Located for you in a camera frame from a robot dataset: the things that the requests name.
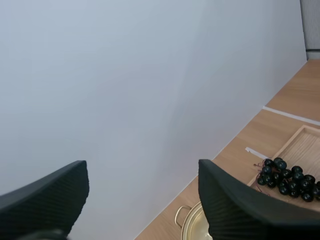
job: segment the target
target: metal pot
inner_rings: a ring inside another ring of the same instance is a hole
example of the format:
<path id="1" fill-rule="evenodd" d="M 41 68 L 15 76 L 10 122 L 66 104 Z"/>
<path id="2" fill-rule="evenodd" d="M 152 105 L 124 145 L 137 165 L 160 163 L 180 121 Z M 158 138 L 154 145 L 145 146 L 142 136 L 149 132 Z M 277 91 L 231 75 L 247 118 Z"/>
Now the metal pot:
<path id="1" fill-rule="evenodd" d="M 183 225 L 177 219 L 182 209 L 189 210 Z M 174 223 L 181 228 L 181 240 L 212 240 L 208 233 L 209 223 L 206 219 L 201 202 L 194 207 L 182 206 L 176 212 Z"/>

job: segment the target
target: grape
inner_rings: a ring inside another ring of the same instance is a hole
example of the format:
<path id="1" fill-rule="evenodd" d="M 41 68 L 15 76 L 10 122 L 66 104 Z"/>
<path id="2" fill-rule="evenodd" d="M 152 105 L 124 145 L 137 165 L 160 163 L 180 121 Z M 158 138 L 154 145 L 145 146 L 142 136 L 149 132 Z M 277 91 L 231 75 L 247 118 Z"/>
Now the grape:
<path id="1" fill-rule="evenodd" d="M 270 182 L 273 182 L 273 181 L 272 181 L 272 177 L 271 177 L 270 175 L 268 175 L 268 174 L 266 174 L 266 175 L 263 176 L 263 181 L 264 181 L 266 184 L 268 184 L 268 183 L 270 183 Z"/>
<path id="2" fill-rule="evenodd" d="M 291 171 L 292 171 L 292 173 L 303 173 L 303 170 L 302 170 L 302 168 L 301 167 L 299 167 L 299 166 L 293 166 L 292 168 L 291 168 Z"/>
<path id="3" fill-rule="evenodd" d="M 274 181 L 268 182 L 267 185 L 271 189 L 273 189 L 275 186 L 277 186 L 277 184 Z"/>
<path id="4" fill-rule="evenodd" d="M 308 202 L 308 203 L 312 202 L 314 199 L 314 196 L 309 192 L 306 192 L 305 194 L 301 195 L 301 197 L 305 202 Z"/>
<path id="5" fill-rule="evenodd" d="M 276 157 L 274 160 L 273 160 L 273 162 L 274 162 L 274 164 L 278 164 L 280 161 L 283 161 L 283 159 L 281 158 L 281 157 Z"/>
<path id="6" fill-rule="evenodd" d="M 291 191 L 298 191 L 299 190 L 299 188 L 300 188 L 300 186 L 299 186 L 299 184 L 296 182 L 296 181 L 291 181 L 291 182 L 289 182 L 289 189 L 291 190 Z"/>
<path id="7" fill-rule="evenodd" d="M 281 186 L 281 187 L 279 187 L 279 192 L 282 195 L 288 195 L 290 191 L 286 186 Z"/>
<path id="8" fill-rule="evenodd" d="M 315 177 L 310 174 L 304 175 L 304 179 L 312 184 L 315 184 L 315 182 L 316 182 Z"/>
<path id="9" fill-rule="evenodd" d="M 292 173 L 291 173 L 290 170 L 284 169 L 284 170 L 281 171 L 281 176 L 282 176 L 284 179 L 289 179 L 289 178 L 291 178 Z"/>
<path id="10" fill-rule="evenodd" d="M 289 193 L 289 196 L 296 199 L 297 197 L 299 197 L 299 194 L 299 191 L 294 190 Z"/>
<path id="11" fill-rule="evenodd" d="M 304 174 L 302 172 L 295 172 L 293 174 L 293 177 L 292 177 L 294 180 L 296 180 L 297 182 L 300 182 L 302 179 L 305 178 Z"/>
<path id="12" fill-rule="evenodd" d="M 283 180 L 283 177 L 280 175 L 280 173 L 278 172 L 274 172 L 272 174 L 272 178 L 273 178 L 273 181 L 276 183 L 276 184 L 279 184 L 282 180 Z"/>
<path id="13" fill-rule="evenodd" d="M 310 187 L 312 186 L 311 183 L 305 179 L 301 180 L 300 182 L 300 186 L 302 188 L 302 190 L 307 190 L 310 189 Z"/>
<path id="14" fill-rule="evenodd" d="M 284 170 L 287 168 L 287 163 L 285 161 L 279 161 L 278 163 L 275 164 L 276 167 L 280 170 Z"/>
<path id="15" fill-rule="evenodd" d="M 262 177 L 258 177 L 258 179 L 256 181 L 259 185 L 266 185 L 266 183 Z"/>
<path id="16" fill-rule="evenodd" d="M 264 166 L 262 168 L 262 173 L 264 174 L 271 174 L 272 173 L 272 168 L 270 166 Z"/>
<path id="17" fill-rule="evenodd" d="M 273 167 L 275 164 L 274 164 L 274 161 L 272 161 L 270 158 L 267 158 L 264 160 L 263 164 L 265 166 L 269 166 L 269 167 Z"/>

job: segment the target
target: white tape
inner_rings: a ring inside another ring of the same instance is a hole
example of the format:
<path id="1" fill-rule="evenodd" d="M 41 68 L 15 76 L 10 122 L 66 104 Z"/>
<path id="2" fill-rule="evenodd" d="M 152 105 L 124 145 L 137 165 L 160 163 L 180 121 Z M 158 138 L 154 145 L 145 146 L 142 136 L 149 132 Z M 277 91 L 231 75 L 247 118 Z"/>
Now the white tape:
<path id="1" fill-rule="evenodd" d="M 306 123 L 309 123 L 309 124 L 314 124 L 314 125 L 320 126 L 320 121 L 311 120 L 309 118 L 305 118 L 305 117 L 302 117 L 302 116 L 296 116 L 296 115 L 293 115 L 293 114 L 290 114 L 290 113 L 287 113 L 287 112 L 284 112 L 284 111 L 275 110 L 275 109 L 267 107 L 267 106 L 264 106 L 262 109 L 267 110 L 269 112 L 273 112 L 275 114 L 280 114 L 282 116 L 286 116 L 288 118 L 297 119 L 299 121 L 303 121 L 303 122 L 306 122 Z"/>
<path id="2" fill-rule="evenodd" d="M 252 153 L 253 155 L 256 155 L 257 157 L 261 158 L 261 159 L 268 159 L 267 156 L 261 154 L 260 152 L 257 152 L 253 149 L 251 149 L 250 147 L 246 147 L 245 150 L 249 153 Z"/>

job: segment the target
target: white wall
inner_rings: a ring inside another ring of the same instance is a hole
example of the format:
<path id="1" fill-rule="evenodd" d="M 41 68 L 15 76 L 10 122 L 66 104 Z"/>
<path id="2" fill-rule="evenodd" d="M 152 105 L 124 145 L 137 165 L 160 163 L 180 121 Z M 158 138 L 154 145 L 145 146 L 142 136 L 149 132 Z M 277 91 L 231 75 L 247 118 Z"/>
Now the white wall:
<path id="1" fill-rule="evenodd" d="M 75 240 L 134 239 L 306 61 L 299 0 L 3 0 L 0 30 L 0 194 L 87 160 Z"/>

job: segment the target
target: wooden table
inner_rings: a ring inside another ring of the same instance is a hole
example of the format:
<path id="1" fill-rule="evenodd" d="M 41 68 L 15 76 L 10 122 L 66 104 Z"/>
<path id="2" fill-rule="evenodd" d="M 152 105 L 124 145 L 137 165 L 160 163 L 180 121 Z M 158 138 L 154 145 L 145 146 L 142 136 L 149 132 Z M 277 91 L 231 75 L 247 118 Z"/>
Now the wooden table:
<path id="1" fill-rule="evenodd" d="M 267 107 L 320 121 L 320 60 L 308 61 Z M 257 173 L 253 164 L 261 162 L 261 158 L 247 152 L 246 147 L 273 156 L 302 125 L 320 129 L 318 125 L 261 110 L 213 161 L 247 184 Z M 196 177 L 136 240 L 180 240 L 181 230 L 174 224 L 176 211 L 183 205 L 194 206 L 199 201 Z M 185 216 L 186 213 L 179 221 L 183 222 Z"/>

